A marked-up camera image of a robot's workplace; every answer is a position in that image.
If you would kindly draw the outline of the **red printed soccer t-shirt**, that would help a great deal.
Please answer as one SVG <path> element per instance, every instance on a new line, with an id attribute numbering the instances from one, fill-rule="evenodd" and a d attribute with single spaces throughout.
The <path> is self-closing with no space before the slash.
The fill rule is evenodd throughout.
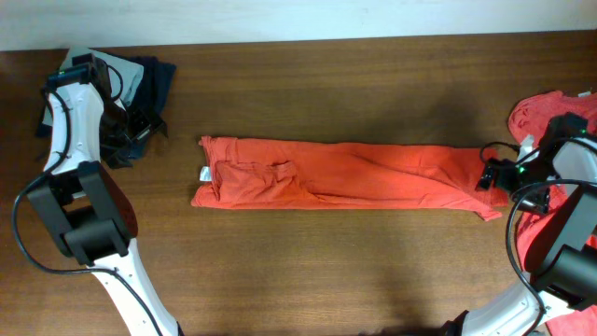
<path id="1" fill-rule="evenodd" d="M 449 209 L 489 221 L 507 194 L 482 191 L 475 148 L 320 144 L 204 136 L 211 179 L 194 207 L 239 209 Z"/>

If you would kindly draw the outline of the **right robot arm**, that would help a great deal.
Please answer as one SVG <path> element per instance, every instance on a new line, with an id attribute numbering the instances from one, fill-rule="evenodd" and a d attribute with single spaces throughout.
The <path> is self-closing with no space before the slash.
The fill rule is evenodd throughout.
<path id="1" fill-rule="evenodd" d="M 588 243 L 596 234 L 596 138 L 588 121 L 571 112 L 554 117 L 539 141 L 527 137 L 515 149 L 516 161 L 484 161 L 478 187 L 504 190 L 514 203 L 506 250 L 519 281 L 446 322 L 442 335 L 530 335 L 596 303 L 596 250 Z M 523 261 L 515 259 L 512 237 L 519 212 L 548 217 Z"/>

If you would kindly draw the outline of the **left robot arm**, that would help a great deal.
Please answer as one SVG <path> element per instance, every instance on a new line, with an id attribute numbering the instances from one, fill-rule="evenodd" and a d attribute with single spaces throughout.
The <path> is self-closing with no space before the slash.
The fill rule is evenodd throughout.
<path id="1" fill-rule="evenodd" d="M 131 151 L 167 126 L 151 103 L 127 101 L 123 71 L 88 52 L 48 76 L 42 89 L 52 117 L 51 147 L 42 173 L 16 200 L 28 200 L 52 242 L 76 269 L 104 287 L 132 335 L 180 335 L 141 260 L 132 204 L 108 173 L 131 166 Z"/>

